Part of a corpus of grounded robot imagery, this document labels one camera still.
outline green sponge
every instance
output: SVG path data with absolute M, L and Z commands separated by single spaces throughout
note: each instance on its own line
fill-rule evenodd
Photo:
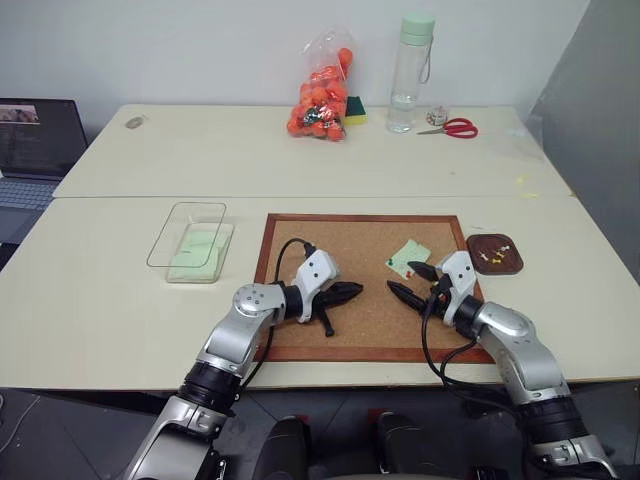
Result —
M 367 123 L 367 112 L 364 111 L 360 97 L 347 97 L 347 113 L 343 123 L 345 125 Z

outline clear plastic container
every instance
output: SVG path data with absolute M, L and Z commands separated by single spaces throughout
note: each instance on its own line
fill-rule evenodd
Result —
M 435 20 L 429 15 L 411 14 L 402 19 L 400 46 L 391 90 L 387 129 L 394 133 L 411 130 L 418 103 L 420 77 L 427 65 Z
M 147 265 L 169 283 L 213 283 L 227 255 L 233 224 L 224 203 L 179 202 L 165 221 Z

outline plastic bag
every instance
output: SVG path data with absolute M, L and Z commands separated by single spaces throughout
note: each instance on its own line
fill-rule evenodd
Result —
M 309 76 L 300 86 L 298 105 L 291 110 L 287 130 L 294 137 L 342 140 L 353 39 L 346 29 L 332 27 L 309 43 L 303 53 L 309 62 Z

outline dark floor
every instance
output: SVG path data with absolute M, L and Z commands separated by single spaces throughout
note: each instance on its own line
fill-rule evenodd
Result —
M 28 393 L 0 390 L 0 448 L 24 409 L 35 399 Z M 575 389 L 587 426 L 613 449 L 617 465 L 640 461 L 640 403 L 636 383 L 598 384 Z M 512 421 L 489 415 L 472 420 L 459 401 L 443 391 L 332 390 L 252 392 L 234 408 L 216 447 L 230 458 L 230 479 L 249 479 L 262 441 L 276 421 L 305 415 L 311 425 L 315 465 L 311 478 L 375 472 L 367 413 L 390 409 L 411 417 L 452 453 L 446 465 L 464 476 L 469 465 L 492 464 L 520 478 L 520 443 Z M 154 417 L 41 397 L 18 434 L 0 454 L 0 479 L 120 478 Z

